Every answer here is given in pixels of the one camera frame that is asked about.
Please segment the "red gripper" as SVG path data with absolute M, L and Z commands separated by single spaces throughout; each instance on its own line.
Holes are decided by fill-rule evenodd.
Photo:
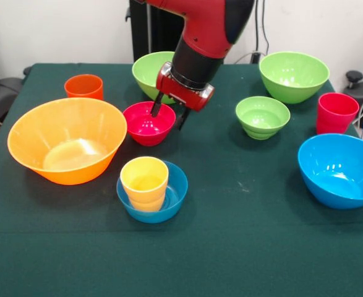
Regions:
M 179 83 L 171 74 L 172 64 L 166 61 L 161 67 L 157 78 L 156 88 L 159 90 L 151 109 L 151 116 L 157 117 L 164 95 L 182 103 L 185 108 L 177 119 L 177 129 L 180 131 L 190 114 L 190 110 L 200 111 L 212 98 L 215 88 L 208 84 L 203 90 L 192 90 Z

